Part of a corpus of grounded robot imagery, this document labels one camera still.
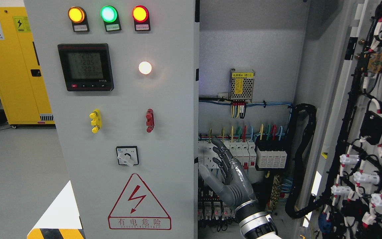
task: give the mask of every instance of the yellow cabinet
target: yellow cabinet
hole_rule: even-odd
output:
[[[9,124],[54,124],[24,7],[0,8],[0,98]]]

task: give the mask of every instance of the gray floor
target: gray floor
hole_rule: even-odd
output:
[[[0,239],[25,239],[68,181],[55,129],[0,131]]]

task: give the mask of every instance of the lightning bolt symbol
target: lightning bolt symbol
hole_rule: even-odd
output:
[[[128,199],[128,201],[131,201],[131,200],[134,200],[134,199],[141,198],[141,200],[139,200],[138,204],[137,204],[134,208],[131,209],[131,214],[132,214],[133,212],[136,211],[136,208],[138,207],[138,205],[139,205],[139,204],[142,202],[142,200],[144,200],[144,198],[147,196],[147,194],[146,194],[146,195],[142,195],[142,196],[139,196],[139,197],[133,197],[133,196],[136,194],[136,192],[138,192],[138,190],[140,189],[140,187],[141,187],[141,186],[137,185],[137,186],[135,187],[134,191],[132,192],[131,196],[130,196],[129,199]]]

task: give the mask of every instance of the indicator light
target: indicator light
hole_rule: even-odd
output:
[[[69,18],[74,23],[81,23],[85,20],[85,11],[81,7],[71,7],[69,9]]]
[[[117,11],[112,6],[103,6],[100,15],[105,22],[112,23],[117,18]]]
[[[150,13],[148,9],[142,5],[138,5],[132,9],[132,18],[134,19],[135,31],[149,31]]]
[[[148,9],[144,6],[136,6],[132,10],[132,17],[139,23],[147,21],[148,15]]]
[[[106,32],[122,30],[122,27],[120,26],[119,14],[113,6],[103,6],[100,11],[100,15],[103,19]]]
[[[138,66],[139,72],[141,72],[144,75],[150,74],[151,70],[153,70],[153,67],[151,66],[150,62],[143,61]]]
[[[89,32],[88,19],[83,8],[73,6],[68,11],[70,21],[74,32]]]

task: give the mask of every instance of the white indicator light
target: white indicator light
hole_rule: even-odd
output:
[[[139,69],[139,72],[141,72],[142,74],[148,75],[150,74],[153,67],[151,66],[150,62],[143,61],[139,64],[138,69]]]

